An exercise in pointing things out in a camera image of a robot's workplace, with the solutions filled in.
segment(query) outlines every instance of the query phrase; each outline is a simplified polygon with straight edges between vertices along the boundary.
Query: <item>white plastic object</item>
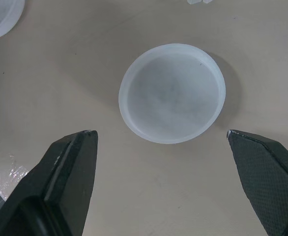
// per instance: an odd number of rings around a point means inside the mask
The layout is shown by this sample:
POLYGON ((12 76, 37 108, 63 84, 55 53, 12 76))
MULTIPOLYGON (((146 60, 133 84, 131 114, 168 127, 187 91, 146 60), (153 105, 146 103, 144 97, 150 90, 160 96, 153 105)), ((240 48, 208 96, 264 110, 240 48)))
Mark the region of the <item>white plastic object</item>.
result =
POLYGON ((0 0, 0 37, 8 33, 23 12, 25 0, 0 0))
POLYGON ((188 3, 189 4, 195 4, 195 3, 198 3, 200 1, 202 1, 202 0, 188 0, 188 3))
POLYGON ((225 96, 224 77, 206 52, 167 44, 132 63, 122 80, 119 107, 127 126, 140 137, 176 144, 207 130, 225 96))
POLYGON ((7 200, 19 181, 28 174, 28 170, 19 165, 14 156, 0 158, 0 196, 3 200, 7 200))

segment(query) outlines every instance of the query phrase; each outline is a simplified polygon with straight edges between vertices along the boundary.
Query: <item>beige table surface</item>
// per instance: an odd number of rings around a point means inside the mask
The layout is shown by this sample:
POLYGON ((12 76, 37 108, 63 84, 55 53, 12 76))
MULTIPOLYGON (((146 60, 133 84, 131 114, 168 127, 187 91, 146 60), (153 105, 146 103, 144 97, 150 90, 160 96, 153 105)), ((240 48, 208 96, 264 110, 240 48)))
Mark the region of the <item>beige table surface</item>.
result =
POLYGON ((97 130, 84 236, 265 236, 230 128, 288 149, 288 0, 27 0, 0 38, 0 181, 12 159, 30 170, 53 141, 97 130), (118 91, 140 54, 174 42, 217 61, 227 97, 205 133, 159 145, 128 129, 118 91))

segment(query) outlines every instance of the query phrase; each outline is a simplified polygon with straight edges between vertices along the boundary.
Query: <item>textured black surface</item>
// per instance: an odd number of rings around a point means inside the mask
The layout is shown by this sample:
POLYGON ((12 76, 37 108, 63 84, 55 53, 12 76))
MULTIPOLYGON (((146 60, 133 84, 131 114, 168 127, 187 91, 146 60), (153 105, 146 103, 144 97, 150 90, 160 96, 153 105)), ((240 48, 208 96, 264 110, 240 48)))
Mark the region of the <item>textured black surface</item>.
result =
POLYGON ((288 151, 262 136, 228 136, 243 189, 269 236, 288 236, 288 151))
POLYGON ((0 236, 81 236, 97 142, 97 132, 88 130, 51 144, 1 208, 0 236))

